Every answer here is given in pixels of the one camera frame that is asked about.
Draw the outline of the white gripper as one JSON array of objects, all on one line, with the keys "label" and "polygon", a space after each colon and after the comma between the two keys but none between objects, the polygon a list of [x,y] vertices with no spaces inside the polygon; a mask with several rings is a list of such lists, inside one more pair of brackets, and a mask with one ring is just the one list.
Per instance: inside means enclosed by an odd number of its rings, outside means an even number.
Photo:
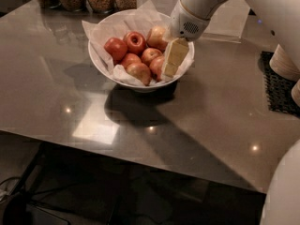
[{"label": "white gripper", "polygon": [[161,79],[168,82],[173,79],[178,68],[189,52],[188,41],[198,39],[210,23],[210,20],[201,19],[184,8],[178,1],[171,13],[169,28],[165,29],[163,39],[172,40],[165,51],[165,60],[162,65]]}]

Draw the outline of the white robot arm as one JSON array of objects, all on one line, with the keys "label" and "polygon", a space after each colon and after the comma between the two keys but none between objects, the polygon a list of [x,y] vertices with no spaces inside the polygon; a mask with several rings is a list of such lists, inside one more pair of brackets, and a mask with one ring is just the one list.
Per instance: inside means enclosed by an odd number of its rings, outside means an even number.
[{"label": "white robot arm", "polygon": [[[178,0],[165,38],[198,39],[217,9],[228,0]],[[245,0],[300,68],[300,0]]]}]

